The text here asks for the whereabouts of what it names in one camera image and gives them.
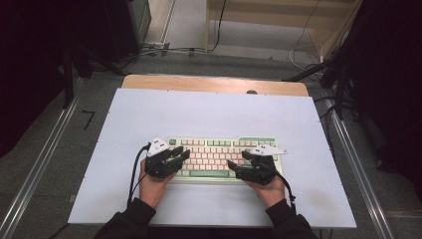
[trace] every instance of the person's left hand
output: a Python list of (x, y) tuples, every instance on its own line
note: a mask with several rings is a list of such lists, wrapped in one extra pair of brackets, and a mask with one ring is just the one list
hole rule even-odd
[[(141, 179), (145, 175), (145, 159), (140, 163), (140, 175)], [(165, 177), (155, 178), (150, 175), (145, 175), (139, 182), (139, 199), (152, 208), (156, 208), (161, 198), (164, 195), (167, 183), (176, 175), (176, 172)]]

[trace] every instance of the floor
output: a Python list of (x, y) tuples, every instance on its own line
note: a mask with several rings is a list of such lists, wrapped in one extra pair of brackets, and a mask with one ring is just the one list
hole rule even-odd
[[(201, 15), (200, 13), (195, 15), (192, 9), (187, 9), (186, 2), (187, 0), (175, 2), (168, 31), (166, 33), (163, 31), (163, 35), (157, 35), (158, 38), (161, 37), (161, 40), (164, 36), (164, 41), (150, 40), (152, 44), (165, 42), (170, 43), (170, 46), (174, 48), (202, 47), (203, 34), (200, 33), (200, 28), (202, 29), (203, 23), (199, 20), (188, 21), (193, 24), (189, 27), (185, 23), (187, 20), (182, 21), (181, 16), (187, 16), (185, 11), (192, 13), (188, 16)], [(189, 2), (190, 6), (196, 9), (200, 9), (203, 4), (203, 1), (195, 1), (194, 4), (192, 1)], [(195, 53), (193, 56), (175, 52), (166, 55), (144, 55), (130, 62), (125, 70), (134, 74), (224, 76), (270, 81), (289, 78), (301, 71), (290, 61), (289, 53), (297, 46), (302, 29), (281, 30), (286, 31), (286, 42), (281, 41), (280, 49), (282, 50), (272, 53), (272, 49), (278, 49), (277, 41), (274, 45), (271, 44), (275, 37), (271, 35), (274, 34), (273, 30), (270, 31), (271, 34), (268, 37), (263, 37), (269, 40), (266, 46), (272, 47), (260, 49), (257, 44), (260, 39), (256, 39), (254, 36), (258, 35), (255, 34), (241, 38), (245, 42), (238, 46), (243, 47), (233, 46), (234, 43), (231, 42), (233, 39), (226, 34), (229, 31), (245, 29), (245, 27), (230, 28), (223, 22), (221, 40), (217, 48), (222, 49), (220, 52)], [(299, 45), (308, 43), (306, 38), (303, 38), (303, 42), (301, 41)], [(312, 49), (309, 52), (300, 52), (296, 57), (296, 63), (303, 68), (306, 67), (313, 62), (312, 54)], [(317, 77), (319, 76), (303, 80), (310, 96), (314, 99), (319, 99), (326, 93), (330, 94), (330, 91), (327, 92), (319, 87)], [(122, 81), (123, 77), (111, 72), (96, 72), (89, 80), (82, 79), (77, 84), (78, 96), (70, 120), (61, 132), (58, 144), (52, 148), (51, 158), (31, 200), (25, 205), (26, 209), (20, 217), (19, 224), (16, 228), (12, 228), (14, 229), (12, 238), (49, 238), (66, 225), (73, 207), (74, 196), (78, 194), (115, 89), (121, 86)], [(52, 129), (64, 113), (63, 101), (63, 95), (53, 100), (27, 130), (18, 145), (0, 158), (0, 215), (6, 215), (11, 206), (10, 203), (21, 189), (33, 165), (37, 163), (38, 155), (43, 151)], [(316, 103), (320, 116), (326, 112), (327, 103), (327, 101)], [(378, 157), (370, 138), (362, 125), (353, 120), (351, 112), (345, 111), (344, 114), (343, 122), (347, 127), (349, 137), (358, 152), (360, 162), (395, 238), (422, 238), (422, 227), (420, 227), (422, 204), (413, 191), (413, 185), (400, 174), (386, 173), (376, 169)], [(325, 131), (327, 130), (325, 123), (322, 123), (322, 127)], [(357, 228), (354, 229), (334, 230), (331, 238), (382, 238), (378, 236), (374, 227), (367, 202), (362, 195), (362, 188), (357, 183), (344, 146), (332, 122), (328, 131), (333, 143), (337, 169), (357, 223)], [(100, 228), (100, 225), (70, 225), (56, 238), (92, 238)], [(322, 234), (320, 238), (328, 238), (329, 230), (315, 230), (316, 234), (320, 232)]]

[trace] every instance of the person's right hand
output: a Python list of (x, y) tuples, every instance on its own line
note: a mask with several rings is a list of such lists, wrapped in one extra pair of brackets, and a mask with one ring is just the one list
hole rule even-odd
[(273, 180), (265, 186), (249, 181), (245, 181), (245, 183), (255, 189), (266, 209), (285, 199), (285, 184), (278, 176), (275, 176)]

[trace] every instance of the gray carpet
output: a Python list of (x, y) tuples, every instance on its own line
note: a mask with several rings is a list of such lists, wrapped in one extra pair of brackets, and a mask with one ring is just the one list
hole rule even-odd
[[(286, 79), (298, 73), (298, 70), (289, 62), (204, 54), (189, 57), (187, 54), (180, 53), (168, 53), (165, 56), (158, 54), (154, 57), (143, 56), (132, 61), (125, 70), (133, 74), (223, 76), (271, 81)], [(87, 80), (76, 110), (13, 238), (49, 238), (66, 224), (73, 206), (72, 202), (68, 202), (68, 198), (78, 193), (115, 89), (121, 86), (122, 81), (123, 77), (111, 72), (94, 73), (92, 78)], [(314, 99), (322, 97), (322, 90), (317, 82), (311, 79), (305, 82)], [(59, 95), (51, 102), (22, 137), (19, 144), (6, 156), (0, 158), (0, 213), (3, 213), (2, 215), (7, 211), (9, 203), (25, 180), (53, 128), (61, 112), (63, 100), (63, 95)], [(316, 108), (320, 115), (326, 111), (324, 102), (316, 103)], [(96, 112), (88, 127), (90, 114), (83, 111)], [(361, 125), (352, 120), (349, 112), (344, 113), (347, 129), (384, 210), (421, 210), (421, 203), (417, 200), (411, 183), (399, 174), (380, 172), (375, 168), (377, 156), (369, 138)], [(336, 165), (357, 223), (356, 229), (334, 230), (332, 238), (378, 238), (332, 125), (330, 135)], [(396, 238), (416, 239), (422, 236), (420, 217), (395, 216), (389, 217), (388, 221)], [(71, 225), (57, 238), (92, 238), (99, 229), (99, 225)], [(328, 238), (329, 230), (325, 229), (322, 233), (323, 238)]]

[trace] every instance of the green keycap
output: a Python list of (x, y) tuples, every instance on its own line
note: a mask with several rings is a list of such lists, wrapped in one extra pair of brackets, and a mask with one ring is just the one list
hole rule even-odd
[(175, 138), (171, 138), (168, 143), (170, 143), (170, 145), (176, 145), (176, 139)]
[(190, 176), (196, 177), (229, 177), (228, 171), (190, 171)]

